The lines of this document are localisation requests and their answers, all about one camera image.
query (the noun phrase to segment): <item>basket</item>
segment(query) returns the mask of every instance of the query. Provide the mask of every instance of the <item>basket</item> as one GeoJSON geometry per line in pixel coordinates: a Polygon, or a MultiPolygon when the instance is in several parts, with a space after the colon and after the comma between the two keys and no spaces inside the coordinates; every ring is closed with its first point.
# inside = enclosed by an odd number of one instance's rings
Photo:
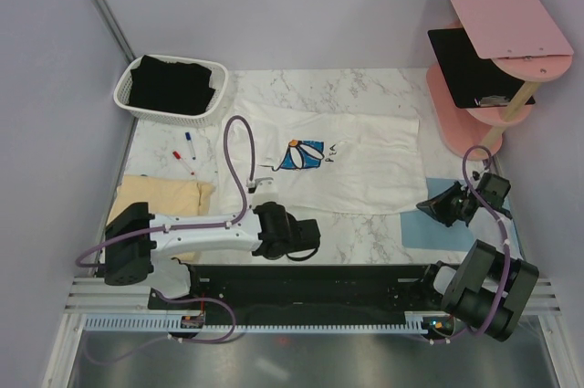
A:
{"type": "Polygon", "coordinates": [[[121,75],[120,81],[113,92],[113,100],[123,110],[129,111],[133,116],[144,119],[146,121],[157,121],[159,123],[167,123],[176,126],[188,126],[194,128],[204,128],[213,124],[219,123],[223,118],[230,100],[226,97],[227,87],[229,83],[229,72],[227,68],[217,62],[203,61],[200,59],[167,57],[164,55],[149,55],[164,62],[182,62],[185,64],[200,64],[211,70],[211,79],[209,86],[215,89],[215,94],[207,106],[207,111],[196,116],[185,116],[182,114],[174,114],[171,112],[145,110],[143,108],[131,107],[128,105],[130,100],[131,90],[131,71],[138,68],[141,62],[141,57],[132,61],[126,68],[124,74],[121,75]]]}

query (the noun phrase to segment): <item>white marble surface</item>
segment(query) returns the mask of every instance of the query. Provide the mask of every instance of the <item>white marble surface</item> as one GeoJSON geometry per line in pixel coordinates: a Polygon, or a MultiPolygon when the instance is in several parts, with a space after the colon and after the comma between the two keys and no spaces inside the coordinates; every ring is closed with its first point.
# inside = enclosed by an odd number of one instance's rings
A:
{"type": "MultiPolygon", "coordinates": [[[[268,70],[235,72],[239,98],[296,110],[359,112],[420,119],[420,149],[426,177],[461,178],[461,159],[443,145],[433,105],[425,83],[425,68],[268,70]]],[[[197,160],[192,162],[197,178],[217,182],[214,144],[219,126],[186,130],[149,121],[139,121],[125,173],[169,179],[191,176],[172,157],[176,150],[188,156],[184,133],[193,137],[197,160]]],[[[480,163],[470,163],[469,171],[480,163]]],[[[213,203],[211,213],[217,210],[213,203]]],[[[297,218],[314,217],[322,234],[321,249],[306,263],[428,263],[458,262],[463,252],[409,249],[402,246],[399,215],[342,215],[295,209],[297,218]]],[[[273,263],[236,251],[203,253],[204,263],[273,263]]],[[[288,263],[281,258],[277,263],[288,263]]]]}

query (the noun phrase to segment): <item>blue mat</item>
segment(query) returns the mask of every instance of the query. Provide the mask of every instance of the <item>blue mat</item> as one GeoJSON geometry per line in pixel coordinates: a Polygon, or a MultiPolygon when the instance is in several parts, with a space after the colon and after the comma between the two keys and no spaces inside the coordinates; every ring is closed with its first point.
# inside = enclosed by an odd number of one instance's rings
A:
{"type": "MultiPolygon", "coordinates": [[[[450,188],[455,180],[427,178],[428,197],[433,198],[450,188]]],[[[443,249],[446,251],[468,251],[475,242],[475,236],[464,222],[456,221],[450,228],[439,224],[420,210],[400,214],[401,244],[406,248],[443,249]]],[[[516,244],[516,235],[510,239],[516,244]]]]}

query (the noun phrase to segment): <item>marker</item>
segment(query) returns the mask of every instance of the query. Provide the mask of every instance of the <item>marker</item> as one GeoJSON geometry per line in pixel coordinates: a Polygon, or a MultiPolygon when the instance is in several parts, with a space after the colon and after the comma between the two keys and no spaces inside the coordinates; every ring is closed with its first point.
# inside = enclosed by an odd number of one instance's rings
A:
{"type": "Polygon", "coordinates": [[[194,170],[191,169],[191,167],[186,163],[185,160],[183,160],[183,158],[177,151],[172,151],[172,155],[174,155],[174,158],[176,158],[182,164],[182,167],[184,167],[188,171],[188,173],[194,175],[194,170]]]}
{"type": "Polygon", "coordinates": [[[186,141],[189,142],[189,149],[191,150],[191,156],[193,157],[193,160],[196,160],[197,157],[194,154],[194,146],[193,146],[193,141],[191,140],[191,133],[186,132],[184,135],[186,137],[186,141]]]}

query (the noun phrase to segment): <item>beige cloth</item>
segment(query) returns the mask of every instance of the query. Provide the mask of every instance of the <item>beige cloth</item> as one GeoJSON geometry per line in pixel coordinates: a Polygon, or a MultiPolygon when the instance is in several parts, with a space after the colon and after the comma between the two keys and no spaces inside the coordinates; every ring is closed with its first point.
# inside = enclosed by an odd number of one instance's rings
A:
{"type": "MultiPolygon", "coordinates": [[[[130,204],[148,203],[153,214],[197,216],[209,213],[214,186],[210,183],[184,180],[164,180],[151,176],[124,175],[118,187],[116,201],[109,212],[108,223],[130,204]]],[[[196,263],[199,253],[178,256],[183,263],[196,263]]]]}

